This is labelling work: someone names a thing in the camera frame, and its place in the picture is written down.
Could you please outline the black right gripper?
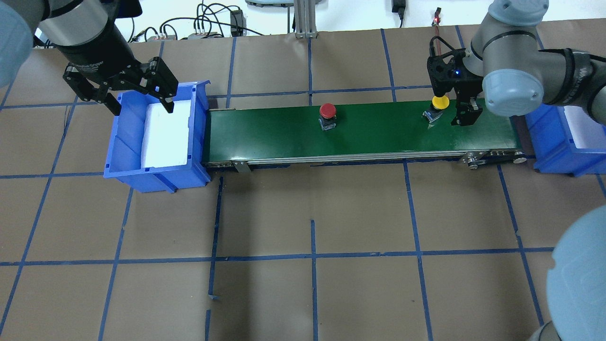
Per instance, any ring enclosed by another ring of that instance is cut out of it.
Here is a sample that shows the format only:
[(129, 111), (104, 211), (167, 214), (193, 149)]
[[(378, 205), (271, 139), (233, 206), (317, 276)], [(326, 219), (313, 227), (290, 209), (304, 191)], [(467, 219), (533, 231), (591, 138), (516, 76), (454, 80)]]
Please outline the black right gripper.
[(433, 107), (448, 107), (446, 99), (450, 91), (456, 94), (456, 115), (452, 126), (472, 126), (483, 113), (478, 103), (482, 92), (483, 77), (470, 71), (463, 63), (466, 51), (463, 48), (453, 49), (445, 54), (438, 54), (434, 47), (429, 48), (427, 71), (434, 96)]

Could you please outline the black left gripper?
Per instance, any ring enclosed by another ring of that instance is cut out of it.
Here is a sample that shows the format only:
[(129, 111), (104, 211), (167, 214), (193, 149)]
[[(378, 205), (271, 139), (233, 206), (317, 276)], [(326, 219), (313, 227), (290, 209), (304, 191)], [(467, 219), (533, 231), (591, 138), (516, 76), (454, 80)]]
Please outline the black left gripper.
[(63, 79), (81, 100), (100, 101), (118, 117), (122, 106), (109, 91), (136, 90), (160, 100), (172, 114), (178, 80), (160, 56), (137, 60), (116, 28), (105, 28), (82, 45), (63, 46), (69, 61)]

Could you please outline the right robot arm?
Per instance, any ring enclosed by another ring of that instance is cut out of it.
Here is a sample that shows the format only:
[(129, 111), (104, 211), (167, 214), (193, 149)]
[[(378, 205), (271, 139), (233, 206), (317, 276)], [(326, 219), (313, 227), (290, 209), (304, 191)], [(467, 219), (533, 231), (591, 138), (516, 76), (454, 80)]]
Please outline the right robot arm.
[[(572, 48), (537, 47), (536, 26), (547, 0), (495, 0), (468, 48), (439, 55), (433, 41), (427, 72), (434, 97), (424, 112), (429, 123), (456, 93), (454, 126), (476, 123), (483, 106), (502, 117), (526, 115), (540, 105), (578, 107), (594, 122), (605, 123), (605, 59)], [(605, 339), (605, 207), (578, 218), (556, 244), (547, 273), (551, 321), (533, 341)]]

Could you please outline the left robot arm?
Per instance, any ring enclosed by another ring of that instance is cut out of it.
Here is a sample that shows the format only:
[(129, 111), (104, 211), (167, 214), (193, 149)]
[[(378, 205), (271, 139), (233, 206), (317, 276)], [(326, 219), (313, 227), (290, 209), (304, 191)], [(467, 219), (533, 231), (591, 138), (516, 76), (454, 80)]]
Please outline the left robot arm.
[(118, 0), (3, 0), (1, 86), (8, 86), (29, 57), (37, 29), (67, 58), (63, 80), (82, 101), (104, 104), (113, 115), (121, 104), (113, 91), (135, 90), (173, 112), (178, 80), (160, 57), (138, 61), (115, 20)]

